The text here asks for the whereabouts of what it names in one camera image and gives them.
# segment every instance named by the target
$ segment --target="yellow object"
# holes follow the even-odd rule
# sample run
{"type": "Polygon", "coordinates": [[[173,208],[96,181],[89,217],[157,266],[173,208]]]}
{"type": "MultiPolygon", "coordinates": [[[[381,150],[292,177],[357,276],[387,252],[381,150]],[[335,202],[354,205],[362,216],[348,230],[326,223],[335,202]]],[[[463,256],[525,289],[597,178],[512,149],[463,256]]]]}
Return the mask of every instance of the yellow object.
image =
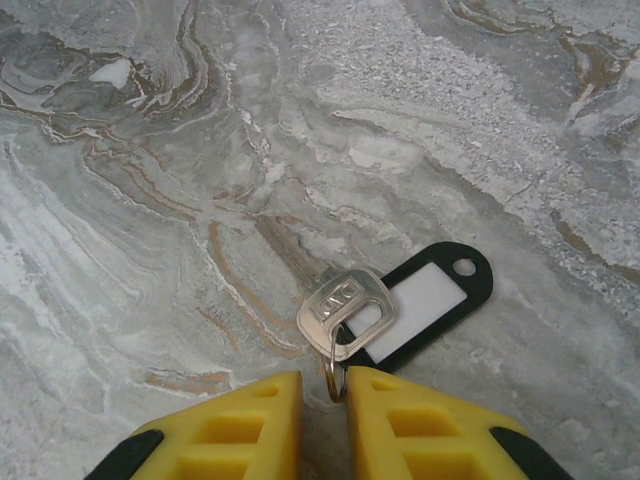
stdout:
{"type": "Polygon", "coordinates": [[[285,372],[150,422],[164,439],[132,480],[297,480],[302,376],[285,372]]]}
{"type": "Polygon", "coordinates": [[[527,480],[493,439],[505,416],[367,367],[351,367],[349,437],[357,480],[527,480]]]}

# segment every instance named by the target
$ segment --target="gray marble floor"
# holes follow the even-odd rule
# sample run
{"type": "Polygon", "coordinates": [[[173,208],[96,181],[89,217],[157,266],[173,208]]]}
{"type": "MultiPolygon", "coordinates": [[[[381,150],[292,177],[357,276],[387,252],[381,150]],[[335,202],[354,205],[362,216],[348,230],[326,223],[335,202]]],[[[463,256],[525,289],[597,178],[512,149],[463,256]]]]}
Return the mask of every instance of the gray marble floor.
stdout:
{"type": "Polygon", "coordinates": [[[268,213],[342,266],[481,250],[399,375],[640,478],[639,44],[635,0],[0,1],[0,477],[298,369],[305,478],[351,478],[268,213]]]}

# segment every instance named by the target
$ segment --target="key tag hole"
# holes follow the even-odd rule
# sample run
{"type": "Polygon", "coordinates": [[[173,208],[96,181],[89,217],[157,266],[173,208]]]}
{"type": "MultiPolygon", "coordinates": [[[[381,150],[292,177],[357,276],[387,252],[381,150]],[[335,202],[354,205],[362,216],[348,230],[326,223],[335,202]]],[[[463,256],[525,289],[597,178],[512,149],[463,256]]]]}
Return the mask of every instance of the key tag hole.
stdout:
{"type": "Polygon", "coordinates": [[[476,273],[476,264],[468,258],[460,258],[453,262],[453,270],[462,277],[470,277],[476,273]]]}
{"type": "MultiPolygon", "coordinates": [[[[382,307],[376,302],[368,302],[364,307],[349,316],[349,318],[345,320],[345,323],[355,317],[358,317],[358,320],[364,321],[368,325],[374,325],[382,318],[382,307]]],[[[355,338],[347,338],[344,330],[341,330],[338,332],[336,343],[338,345],[348,345],[353,340],[355,340],[355,338]]]]}

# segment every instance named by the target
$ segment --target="key ring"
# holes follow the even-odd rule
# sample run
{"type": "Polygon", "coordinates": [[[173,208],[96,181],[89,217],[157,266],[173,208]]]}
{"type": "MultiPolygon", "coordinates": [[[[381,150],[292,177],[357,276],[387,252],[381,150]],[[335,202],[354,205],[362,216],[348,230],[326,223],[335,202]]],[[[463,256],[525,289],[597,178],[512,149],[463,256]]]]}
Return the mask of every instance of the key ring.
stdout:
{"type": "Polygon", "coordinates": [[[324,362],[324,376],[327,380],[327,388],[329,390],[329,397],[333,403],[341,403],[347,394],[347,371],[338,366],[342,370],[342,383],[338,390],[338,384],[336,382],[336,344],[338,343],[338,332],[342,330],[342,325],[338,325],[333,329],[331,334],[331,356],[328,359],[325,357],[324,362]]]}

